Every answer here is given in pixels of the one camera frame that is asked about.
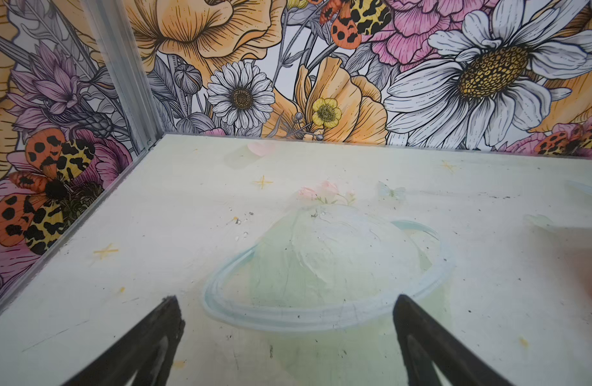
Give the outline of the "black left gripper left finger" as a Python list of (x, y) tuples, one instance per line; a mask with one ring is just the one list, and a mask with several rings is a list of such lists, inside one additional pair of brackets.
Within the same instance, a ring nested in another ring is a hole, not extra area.
[(66, 385), (165, 385), (186, 323), (169, 296)]

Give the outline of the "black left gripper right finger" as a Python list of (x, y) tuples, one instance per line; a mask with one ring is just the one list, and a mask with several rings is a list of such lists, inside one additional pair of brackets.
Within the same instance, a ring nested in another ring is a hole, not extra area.
[(440, 385), (437, 370), (453, 385), (510, 384), (409, 296), (398, 297), (392, 318), (409, 385)]

